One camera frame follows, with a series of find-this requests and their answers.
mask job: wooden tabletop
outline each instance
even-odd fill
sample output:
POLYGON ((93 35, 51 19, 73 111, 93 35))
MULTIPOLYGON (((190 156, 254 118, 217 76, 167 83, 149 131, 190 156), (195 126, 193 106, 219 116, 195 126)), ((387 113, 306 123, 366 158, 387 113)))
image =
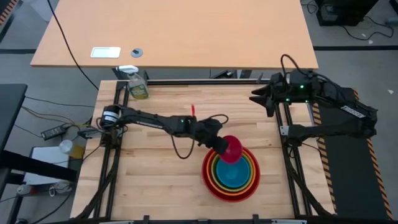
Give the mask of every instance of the wooden tabletop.
MULTIPOLYGON (((116 81, 101 82, 94 120, 101 116, 104 106, 113 103, 115 86, 116 81)), ((181 160, 167 133, 130 124, 129 131, 123 136, 112 219, 142 220, 143 215, 150 215, 154 220, 240 219, 251 218, 255 213, 260 218, 293 217, 277 121, 268 118, 263 107, 248 99, 251 90, 259 87, 150 86, 149 99, 129 100, 130 107, 164 116, 191 114, 191 104, 195 105, 198 119, 227 114, 229 122, 220 130, 220 136, 237 136, 254 154, 260 165, 261 181, 254 195, 243 202, 220 201, 209 193, 201 178, 201 164, 208 152, 206 147, 195 145, 192 155, 181 160)), ((305 104, 292 105, 291 113, 295 123, 311 125, 305 104)), ((306 143, 316 146, 314 139, 306 143)), ((98 144, 99 139, 89 140, 86 154, 98 144)), ((176 138, 176 145, 180 154, 186 155, 191 140, 176 138)), ((78 215, 96 192, 103 154, 104 149, 100 148, 84 161, 71 217, 78 215)), ((327 210, 333 212, 318 151, 303 146, 300 155, 308 188, 327 210)), ((103 200, 103 214, 105 206, 106 200, 103 200)))
MULTIPOLYGON (((289 54, 318 68, 299 0, 60 0, 55 13, 84 67, 266 69, 289 54), (93 47, 122 50, 90 58, 93 47), (143 56, 131 57, 135 48, 143 56)), ((75 66, 54 19, 31 65, 75 66)))

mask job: white bottle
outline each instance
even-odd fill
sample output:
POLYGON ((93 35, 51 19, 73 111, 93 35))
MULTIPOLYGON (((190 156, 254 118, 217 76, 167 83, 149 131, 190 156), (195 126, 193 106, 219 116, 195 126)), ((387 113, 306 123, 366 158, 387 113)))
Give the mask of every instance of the white bottle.
POLYGON ((133 65, 116 67, 117 71, 127 74, 129 80, 129 91, 135 99, 142 100, 149 97, 148 87, 145 80, 137 74, 138 68, 133 65))

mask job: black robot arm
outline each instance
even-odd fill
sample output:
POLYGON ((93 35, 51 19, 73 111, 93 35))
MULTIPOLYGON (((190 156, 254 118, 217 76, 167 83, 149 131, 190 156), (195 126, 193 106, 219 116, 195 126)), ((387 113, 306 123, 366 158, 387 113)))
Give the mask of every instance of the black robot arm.
POLYGON ((281 126, 282 135, 294 146, 301 146, 307 138, 320 136, 370 138, 376 134, 374 126, 377 122, 377 110, 359 102, 350 94, 351 91, 352 89, 342 88, 323 75, 297 69, 290 72, 289 79, 281 73, 274 74, 269 85, 252 92, 257 96, 250 97, 250 100, 264 106, 268 117, 274 115, 275 107, 279 103, 318 103, 324 107, 339 108, 353 117, 341 124, 281 126))
POLYGON ((218 136, 223 125, 212 117, 197 121, 195 116, 161 116, 119 105, 106 106, 99 125, 102 129, 121 128, 126 124, 140 124, 163 129, 177 138, 190 138, 224 154, 228 142, 218 136))

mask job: gray floor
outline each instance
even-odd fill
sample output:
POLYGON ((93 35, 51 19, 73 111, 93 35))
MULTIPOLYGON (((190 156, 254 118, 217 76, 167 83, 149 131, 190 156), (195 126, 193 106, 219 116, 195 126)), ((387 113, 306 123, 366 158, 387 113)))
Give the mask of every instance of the gray floor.
MULTIPOLYGON (((303 8, 308 24, 312 42, 316 46, 331 45, 398 45, 398 35, 391 39, 374 36, 373 43, 362 42, 348 37, 340 27, 320 27, 316 15, 310 15, 303 8)), ((385 18, 396 16, 387 1, 379 1, 369 15, 383 22, 385 18)), ((40 42, 47 23, 44 22, 28 4, 23 4, 4 40, 0 49, 34 49, 40 42)), ((388 32, 385 28, 372 26, 368 22, 358 28, 350 28, 354 35, 369 35, 375 30, 388 32)), ((395 128, 398 126, 396 114, 398 113, 398 52, 397 51, 372 51, 372 52, 316 52, 319 72, 327 75, 342 86, 351 86, 359 91, 362 101, 379 110, 377 123, 378 135, 373 138, 374 149, 381 168, 384 185, 389 197, 389 202, 398 219, 398 138, 395 128)), ((28 84, 27 96, 47 99, 62 103, 93 105, 96 99, 96 90, 74 68, 32 68, 29 63, 32 55, 0 55, 2 74, 0 83, 26 83, 28 84)), ((115 79, 108 69, 84 69, 96 85, 101 80, 115 79)), ((149 70, 152 79, 156 78, 208 78, 209 70, 149 70)), ((263 71, 255 71, 253 77, 263 71)), ((265 71, 268 77, 274 71, 265 71)), ((46 103, 26 99, 24 105, 38 112, 54 113, 68 116, 76 122, 86 121, 93 110, 89 108, 68 108, 64 106, 49 105, 46 103)), ((25 111, 19 113, 16 124, 39 134, 41 131, 56 126, 58 123, 44 121, 32 117, 25 111)), ((74 131, 70 131, 66 138, 73 138, 74 131)), ((14 128, 7 143, 6 150, 28 155, 32 146, 54 146, 59 139, 43 141, 25 131, 14 128)), ((8 186, 1 199, 15 195, 15 187, 8 186)), ((28 197, 24 199, 20 217, 30 222, 37 220, 58 206, 64 197, 28 197)), ((54 215, 44 222, 66 220, 69 217, 73 197, 54 215)), ((0 203, 0 224, 6 222, 12 200, 0 203)))

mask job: blue bowl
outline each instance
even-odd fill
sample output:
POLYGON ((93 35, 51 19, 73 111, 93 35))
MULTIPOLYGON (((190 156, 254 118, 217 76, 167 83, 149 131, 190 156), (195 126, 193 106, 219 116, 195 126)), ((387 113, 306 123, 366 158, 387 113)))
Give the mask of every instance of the blue bowl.
POLYGON ((228 164, 219 159, 216 165, 216 174, 223 185, 237 188, 243 186, 249 180, 250 168, 243 157, 234 164, 228 164))

